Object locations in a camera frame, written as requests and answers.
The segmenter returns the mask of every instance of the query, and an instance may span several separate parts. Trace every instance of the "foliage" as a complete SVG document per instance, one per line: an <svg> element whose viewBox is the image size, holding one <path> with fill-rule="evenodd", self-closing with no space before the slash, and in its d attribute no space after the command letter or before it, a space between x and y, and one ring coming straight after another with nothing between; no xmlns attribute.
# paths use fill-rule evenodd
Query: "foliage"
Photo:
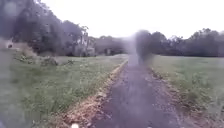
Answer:
<svg viewBox="0 0 224 128"><path fill-rule="evenodd" d="M136 39L140 56L151 53L172 56L224 56L224 35L208 28L195 32L188 39L176 36L166 39L160 32L150 34L147 31L136 33Z"/></svg>

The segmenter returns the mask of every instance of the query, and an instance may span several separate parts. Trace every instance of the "bush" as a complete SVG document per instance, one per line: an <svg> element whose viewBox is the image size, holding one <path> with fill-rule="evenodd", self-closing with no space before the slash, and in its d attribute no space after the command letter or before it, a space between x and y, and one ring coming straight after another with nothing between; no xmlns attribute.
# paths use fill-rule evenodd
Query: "bush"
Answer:
<svg viewBox="0 0 224 128"><path fill-rule="evenodd" d="M57 66L58 63L53 57L47 57L41 60L41 66Z"/></svg>

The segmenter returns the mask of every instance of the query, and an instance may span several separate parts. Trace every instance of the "grass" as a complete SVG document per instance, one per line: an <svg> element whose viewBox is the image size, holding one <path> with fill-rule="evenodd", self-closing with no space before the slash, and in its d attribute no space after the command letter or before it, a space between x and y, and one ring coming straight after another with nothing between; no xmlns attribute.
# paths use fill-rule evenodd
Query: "grass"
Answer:
<svg viewBox="0 0 224 128"><path fill-rule="evenodd" d="M185 110L224 119L224 59L155 56L151 67L180 91Z"/></svg>
<svg viewBox="0 0 224 128"><path fill-rule="evenodd" d="M55 59L61 63L59 66L19 61L11 66L11 82L18 90L27 118L33 120L33 127L94 94L126 56Z"/></svg>

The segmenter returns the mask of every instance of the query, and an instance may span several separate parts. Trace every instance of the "dirt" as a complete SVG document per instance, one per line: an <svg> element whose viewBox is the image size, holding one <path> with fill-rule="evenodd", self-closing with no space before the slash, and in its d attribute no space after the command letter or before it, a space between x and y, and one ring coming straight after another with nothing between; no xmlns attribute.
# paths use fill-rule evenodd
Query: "dirt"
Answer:
<svg viewBox="0 0 224 128"><path fill-rule="evenodd" d="M164 84L129 60L90 128L196 128L172 105Z"/></svg>

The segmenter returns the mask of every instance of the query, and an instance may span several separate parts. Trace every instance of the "white sky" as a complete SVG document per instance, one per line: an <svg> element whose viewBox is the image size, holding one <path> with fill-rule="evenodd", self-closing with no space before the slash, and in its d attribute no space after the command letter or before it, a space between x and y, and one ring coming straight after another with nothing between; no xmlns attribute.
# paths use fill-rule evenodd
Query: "white sky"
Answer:
<svg viewBox="0 0 224 128"><path fill-rule="evenodd" d="M42 0L61 20L89 27L99 37L139 29L189 37L202 28L224 30L223 0Z"/></svg>

